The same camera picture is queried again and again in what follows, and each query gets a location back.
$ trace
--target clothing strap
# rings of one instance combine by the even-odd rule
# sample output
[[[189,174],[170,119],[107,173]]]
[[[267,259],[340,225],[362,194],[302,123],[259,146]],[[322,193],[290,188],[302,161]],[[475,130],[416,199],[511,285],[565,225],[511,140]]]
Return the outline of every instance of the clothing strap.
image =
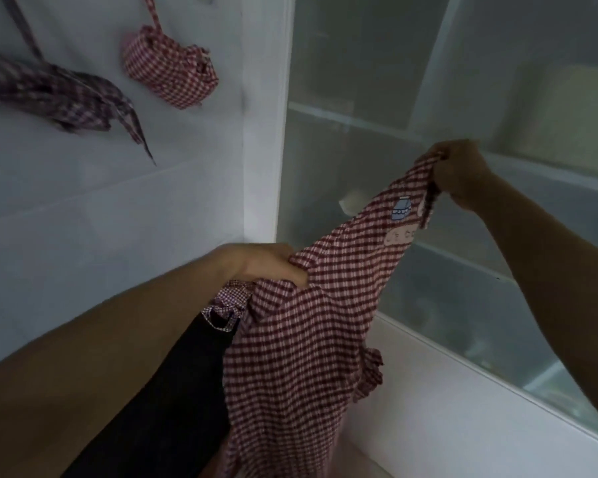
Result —
[[[24,38],[24,41],[33,52],[33,55],[35,55],[41,63],[48,65],[48,62],[42,55],[42,51],[40,50],[40,47],[33,36],[31,27],[27,23],[27,19],[24,18],[24,14],[18,6],[18,2],[16,0],[2,0],[2,2],[4,3],[5,8],[7,8],[9,15],[11,15],[11,19],[15,22],[20,34],[22,35],[22,38]]]
[[[162,31],[162,25],[159,23],[159,18],[157,17],[157,8],[155,8],[155,0],[144,0],[146,2],[146,6],[149,9],[150,17],[153,19],[153,23],[155,23],[155,28],[158,31]]]

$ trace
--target black garment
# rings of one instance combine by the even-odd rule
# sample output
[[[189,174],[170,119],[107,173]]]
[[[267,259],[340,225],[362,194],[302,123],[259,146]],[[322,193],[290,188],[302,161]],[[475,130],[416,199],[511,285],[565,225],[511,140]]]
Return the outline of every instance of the black garment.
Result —
[[[196,477],[230,428],[222,360],[235,330],[215,330],[198,315],[147,385],[63,476]]]

